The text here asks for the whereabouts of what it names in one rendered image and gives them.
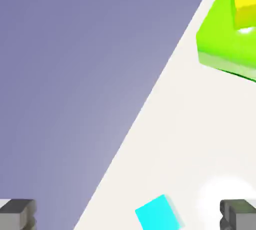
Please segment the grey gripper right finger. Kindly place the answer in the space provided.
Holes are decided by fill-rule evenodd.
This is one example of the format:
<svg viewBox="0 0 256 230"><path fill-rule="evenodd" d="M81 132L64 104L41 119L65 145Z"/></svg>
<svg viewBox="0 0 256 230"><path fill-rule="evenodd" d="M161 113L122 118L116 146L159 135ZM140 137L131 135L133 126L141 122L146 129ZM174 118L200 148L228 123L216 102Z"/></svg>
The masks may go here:
<svg viewBox="0 0 256 230"><path fill-rule="evenodd" d="M256 230L256 199L220 201L220 230Z"/></svg>

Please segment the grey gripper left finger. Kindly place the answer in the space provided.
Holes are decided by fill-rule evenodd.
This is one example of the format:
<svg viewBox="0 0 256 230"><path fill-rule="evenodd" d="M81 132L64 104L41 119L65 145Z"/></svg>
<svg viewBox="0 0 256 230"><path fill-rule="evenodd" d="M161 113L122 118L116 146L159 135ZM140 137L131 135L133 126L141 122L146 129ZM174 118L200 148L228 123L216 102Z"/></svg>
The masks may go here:
<svg viewBox="0 0 256 230"><path fill-rule="evenodd" d="M34 199L4 199L0 201L0 230L37 230Z"/></svg>

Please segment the small cyan cube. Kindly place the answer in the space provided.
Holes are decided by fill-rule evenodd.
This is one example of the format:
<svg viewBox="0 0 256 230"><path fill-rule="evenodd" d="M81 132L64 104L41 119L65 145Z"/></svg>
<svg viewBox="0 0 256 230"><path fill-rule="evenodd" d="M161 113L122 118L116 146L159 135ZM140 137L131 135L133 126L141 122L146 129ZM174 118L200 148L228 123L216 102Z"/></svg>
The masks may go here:
<svg viewBox="0 0 256 230"><path fill-rule="evenodd" d="M181 230L184 223L170 198L162 194L135 210L142 230Z"/></svg>

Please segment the large green box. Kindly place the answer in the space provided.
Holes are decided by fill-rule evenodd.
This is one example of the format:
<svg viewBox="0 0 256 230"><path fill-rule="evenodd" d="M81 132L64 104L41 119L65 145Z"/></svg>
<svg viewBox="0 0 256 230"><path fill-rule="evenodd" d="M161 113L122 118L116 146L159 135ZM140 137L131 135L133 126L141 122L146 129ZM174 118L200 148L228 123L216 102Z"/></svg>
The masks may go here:
<svg viewBox="0 0 256 230"><path fill-rule="evenodd" d="M239 25L235 16L234 0L214 0L196 33L198 59L256 82L256 20Z"/></svg>

